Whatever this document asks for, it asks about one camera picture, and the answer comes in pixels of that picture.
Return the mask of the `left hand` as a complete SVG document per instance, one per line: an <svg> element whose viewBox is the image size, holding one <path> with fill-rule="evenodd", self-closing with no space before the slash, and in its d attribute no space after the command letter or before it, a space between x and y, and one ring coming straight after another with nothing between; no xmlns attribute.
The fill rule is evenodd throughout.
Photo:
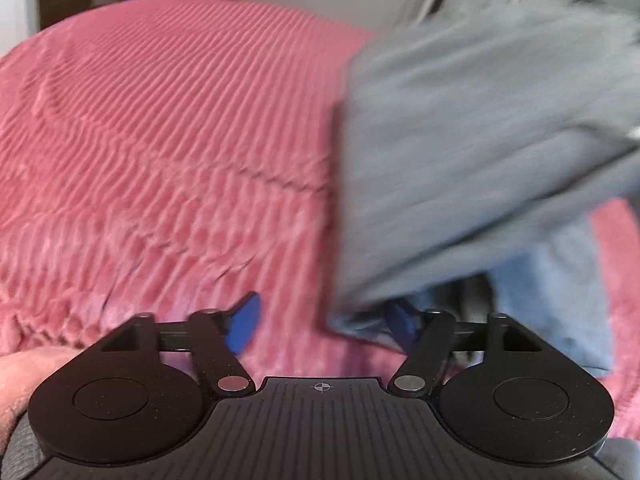
<svg viewBox="0 0 640 480"><path fill-rule="evenodd" d="M67 347L39 347L1 358L0 436L1 452L18 419L24 413L32 393L45 379L70 362L79 353Z"/></svg>

